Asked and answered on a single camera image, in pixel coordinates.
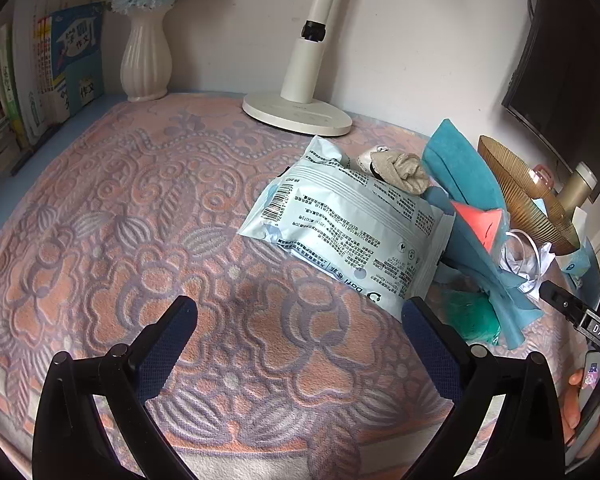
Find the person hand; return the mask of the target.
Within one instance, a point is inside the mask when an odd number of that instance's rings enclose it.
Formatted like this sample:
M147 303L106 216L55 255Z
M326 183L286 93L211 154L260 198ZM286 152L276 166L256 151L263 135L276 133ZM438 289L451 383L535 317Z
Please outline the person hand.
M565 442L568 443L574 435L574 430L578 426L581 418L579 408L579 391L583 380L584 369L579 368L568 379L568 385L562 396L562 431L564 432ZM600 445L600 419L588 440L580 448L578 457L585 458L594 453Z

